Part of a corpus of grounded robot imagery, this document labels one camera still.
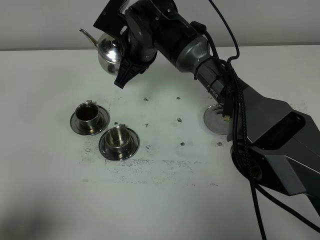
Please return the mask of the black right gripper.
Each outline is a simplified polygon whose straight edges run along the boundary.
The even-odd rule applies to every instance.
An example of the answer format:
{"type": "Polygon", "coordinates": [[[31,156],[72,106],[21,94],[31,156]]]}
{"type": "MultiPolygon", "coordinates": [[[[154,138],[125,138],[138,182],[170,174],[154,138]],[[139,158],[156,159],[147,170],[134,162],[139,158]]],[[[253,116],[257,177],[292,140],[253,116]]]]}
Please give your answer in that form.
{"type": "Polygon", "coordinates": [[[119,12],[110,0],[93,26],[119,41],[122,60],[114,84],[123,89],[160,52],[180,72],[194,73],[208,56],[208,41],[179,13],[172,0],[138,0],[119,12]]]}

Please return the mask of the black and grey right robot arm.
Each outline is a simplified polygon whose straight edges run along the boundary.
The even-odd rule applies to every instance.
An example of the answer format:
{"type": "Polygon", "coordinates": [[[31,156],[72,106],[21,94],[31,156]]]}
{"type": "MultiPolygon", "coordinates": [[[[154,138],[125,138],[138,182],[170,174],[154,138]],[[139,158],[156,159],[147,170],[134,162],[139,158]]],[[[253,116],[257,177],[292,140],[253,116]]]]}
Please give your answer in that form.
{"type": "Polygon", "coordinates": [[[257,190],[304,194],[320,209],[320,131],[311,116],[267,98],[242,81],[230,60],[219,58],[205,25],[186,21],[172,0],[111,0],[94,27],[122,48],[115,85],[142,74],[157,53],[183,73],[192,73],[222,107],[227,139],[239,172],[257,190]]]}

